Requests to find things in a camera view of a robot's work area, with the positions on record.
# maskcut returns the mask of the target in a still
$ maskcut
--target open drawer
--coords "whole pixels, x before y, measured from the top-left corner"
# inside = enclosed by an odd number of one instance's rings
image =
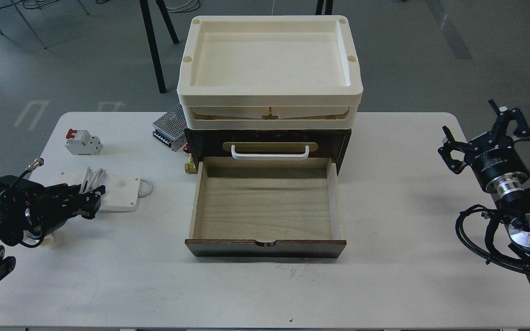
[[[328,158],[204,157],[185,244],[195,256],[337,258],[346,241]]]

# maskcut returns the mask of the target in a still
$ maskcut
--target white cable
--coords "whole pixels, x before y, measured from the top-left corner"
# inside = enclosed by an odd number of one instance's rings
[[[93,172],[90,167],[87,167],[87,171],[85,172],[85,176],[83,177],[83,182],[81,183],[79,193],[87,193],[93,190],[94,188],[98,188],[104,177],[104,169],[99,168],[96,172]]]
[[[85,172],[85,176],[83,176],[83,182],[81,183],[81,188],[79,188],[79,193],[84,193],[85,188],[87,186],[87,181],[89,180],[89,173],[91,172],[91,169],[87,167],[87,171]]]
[[[145,182],[145,183],[147,183],[147,184],[151,187],[151,189],[150,189],[148,192],[146,192],[146,193],[141,193],[141,192],[139,192],[139,193],[138,193],[138,197],[139,197],[139,198],[145,198],[145,197],[148,197],[148,196],[151,195],[151,193],[154,191],[153,183],[151,183],[150,180],[145,179],[145,178],[141,178],[140,181],[141,181],[141,182]]]
[[[94,188],[97,188],[99,186],[99,183],[101,183],[101,178],[103,177],[104,174],[105,174],[105,170],[103,170],[102,168],[97,169],[97,171],[92,176],[89,183],[87,184],[87,188],[85,192],[89,192],[93,190]]]

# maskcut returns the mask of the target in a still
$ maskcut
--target red switch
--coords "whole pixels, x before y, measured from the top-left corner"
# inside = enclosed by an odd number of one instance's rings
[[[75,134],[77,133],[77,130],[69,129],[67,132],[67,139],[75,138]]]

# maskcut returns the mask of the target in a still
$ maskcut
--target black table leg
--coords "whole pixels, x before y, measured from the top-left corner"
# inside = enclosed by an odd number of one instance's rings
[[[177,33],[175,33],[175,27],[173,27],[171,17],[169,16],[169,12],[167,10],[167,7],[165,6],[165,2],[163,0],[156,0],[156,5],[161,11],[162,20],[165,21],[165,25],[167,26],[169,35],[171,35],[171,40],[173,40],[173,44],[179,44],[179,39],[177,38]]]
[[[166,93],[167,88],[165,87],[165,78],[162,75],[161,58],[158,55],[158,48],[156,47],[153,21],[151,20],[148,0],[140,0],[140,9],[143,12],[144,29],[147,31],[147,39],[149,40],[149,48],[151,50],[151,58],[153,59],[158,91],[159,93]]]

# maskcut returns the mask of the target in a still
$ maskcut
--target wooden drawer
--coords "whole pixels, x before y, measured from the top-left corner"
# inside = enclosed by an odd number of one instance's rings
[[[331,159],[336,164],[337,174],[343,163],[351,129],[348,130],[185,130],[191,155],[196,166],[204,157],[230,157],[230,143],[298,143],[315,144],[309,157]],[[280,150],[263,151],[279,153]]]
[[[331,158],[203,157],[185,244],[196,256],[337,258],[343,251]]]

